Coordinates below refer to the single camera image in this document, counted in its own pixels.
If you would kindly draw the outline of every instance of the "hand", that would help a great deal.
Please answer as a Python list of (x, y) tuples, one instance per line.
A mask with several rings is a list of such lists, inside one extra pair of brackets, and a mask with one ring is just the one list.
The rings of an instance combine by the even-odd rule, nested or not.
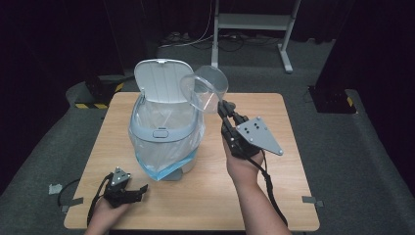
[(101, 198), (95, 205), (94, 214), (89, 222), (85, 234), (104, 234), (110, 230), (123, 214), (130, 208), (131, 204), (122, 204), (116, 209), (110, 203)]
[[(238, 159), (232, 156), (228, 144), (222, 137), (223, 148), (226, 154), (226, 168), (236, 187), (244, 185), (256, 185), (259, 169), (246, 160)], [(257, 164), (263, 162), (261, 152), (251, 157)]]

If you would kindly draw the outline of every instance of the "clear plastic bag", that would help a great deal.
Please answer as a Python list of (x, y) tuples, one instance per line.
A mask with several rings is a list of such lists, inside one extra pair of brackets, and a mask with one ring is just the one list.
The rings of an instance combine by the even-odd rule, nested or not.
[[(129, 127), (129, 137), (134, 146), (135, 155), (140, 166), (155, 180), (161, 180), (189, 163), (196, 157), (197, 148), (205, 133), (204, 117), (189, 103), (156, 103), (137, 101), (131, 116), (131, 122), (140, 126), (140, 130)], [(196, 122), (190, 133), (186, 127)], [(174, 141), (163, 142), (163, 138), (149, 141), (149, 136), (141, 137), (143, 128), (153, 133), (154, 130), (182, 132)]]

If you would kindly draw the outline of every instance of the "black cable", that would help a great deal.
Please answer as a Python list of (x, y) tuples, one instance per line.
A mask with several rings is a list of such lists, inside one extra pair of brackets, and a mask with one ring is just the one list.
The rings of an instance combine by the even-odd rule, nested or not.
[(244, 47), (244, 44), (245, 44), (245, 40), (241, 36), (238, 36), (237, 38), (232, 38), (229, 41), (231, 41), (231, 42), (239, 42), (239, 41), (241, 41), (241, 44), (239, 44), (239, 47), (237, 47), (236, 49), (233, 49), (233, 50), (226, 50), (223, 47), (220, 47), (219, 45), (217, 46), (217, 48), (219, 48), (220, 50), (222, 50), (224, 52), (236, 52), (238, 50), (241, 50), (241, 48)]
[(79, 180), (80, 180), (80, 178), (75, 179), (75, 180), (74, 180), (74, 181), (72, 181), (71, 183), (69, 183), (69, 184), (65, 185), (65, 187), (61, 190), (61, 192), (59, 192), (59, 194), (58, 194), (58, 207), (59, 207), (59, 208), (62, 206), (62, 204), (61, 204), (61, 196), (62, 196), (62, 194), (64, 193), (64, 191), (65, 191), (68, 187), (70, 187), (72, 183), (75, 183), (75, 182), (77, 182), (77, 181), (79, 181)]

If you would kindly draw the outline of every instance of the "black curtain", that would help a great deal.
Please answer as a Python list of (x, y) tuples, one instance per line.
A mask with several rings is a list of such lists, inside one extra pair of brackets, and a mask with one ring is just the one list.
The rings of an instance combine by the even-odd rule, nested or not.
[(315, 88), (327, 94), (358, 91), (380, 140), (415, 195), (414, 11), (410, 0), (355, 1)]
[(67, 111), (68, 87), (80, 81), (50, 2), (0, 3), (0, 192), (48, 129)]

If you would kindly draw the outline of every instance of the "metal stand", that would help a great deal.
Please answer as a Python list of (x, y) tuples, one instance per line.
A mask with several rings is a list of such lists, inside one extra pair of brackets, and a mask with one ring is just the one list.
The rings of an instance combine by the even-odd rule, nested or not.
[(284, 64), (286, 73), (292, 73), (290, 59), (287, 55), (287, 45), (296, 21), (301, 0), (296, 0), (292, 13), (288, 16), (250, 15), (250, 14), (219, 14), (219, 0), (216, 0), (214, 10), (213, 46), (211, 50), (211, 65), (218, 67), (217, 38), (220, 28), (285, 30), (282, 44), (278, 44), (278, 52)]

